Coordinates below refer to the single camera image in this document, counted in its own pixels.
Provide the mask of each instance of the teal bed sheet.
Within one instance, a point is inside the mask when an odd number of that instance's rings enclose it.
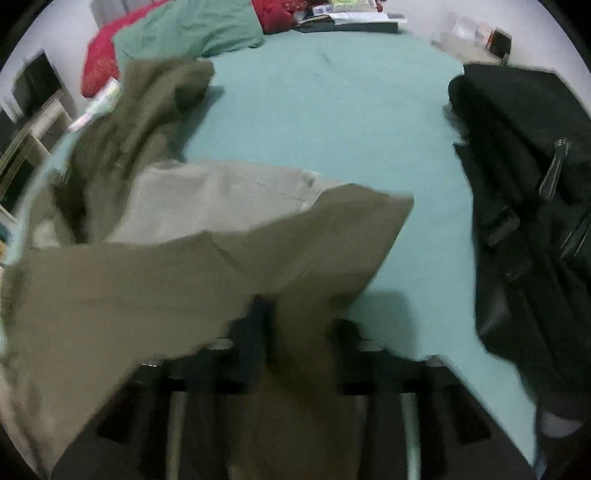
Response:
[[[254,160],[412,193],[408,222],[350,317],[401,355],[449,359],[532,462],[534,405],[474,328],[472,194],[444,114],[462,65],[407,34],[294,31],[212,61],[206,105],[186,127],[187,161]],[[17,235],[11,260],[18,250]]]

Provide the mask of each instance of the black bag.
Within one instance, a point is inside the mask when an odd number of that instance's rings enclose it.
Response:
[[[518,367],[540,414],[584,424],[591,417],[591,119],[554,73],[464,68],[449,96],[468,130],[456,152],[474,196],[478,335]]]

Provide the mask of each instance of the pillow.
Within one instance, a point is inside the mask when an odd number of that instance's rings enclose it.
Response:
[[[135,59],[210,57],[264,41],[250,0],[175,0],[113,38],[120,71]]]
[[[306,10],[304,0],[252,0],[266,34],[286,32],[294,25],[294,13]]]
[[[115,61],[113,36],[127,25],[131,25],[146,16],[168,0],[158,0],[153,4],[138,8],[124,17],[106,24],[88,44],[84,71],[82,73],[82,96],[92,98],[109,81],[110,77],[119,78],[119,69]]]

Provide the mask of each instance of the white wall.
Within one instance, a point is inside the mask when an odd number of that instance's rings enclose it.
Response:
[[[78,111],[87,104],[80,94],[86,46],[98,28],[90,0],[54,0],[27,30],[0,72],[0,103],[12,99],[12,86],[26,59],[45,50],[70,92]]]
[[[537,0],[388,0],[385,9],[404,13],[408,30],[429,40],[449,11],[512,35],[510,62],[554,69],[591,111],[591,73],[566,33]]]

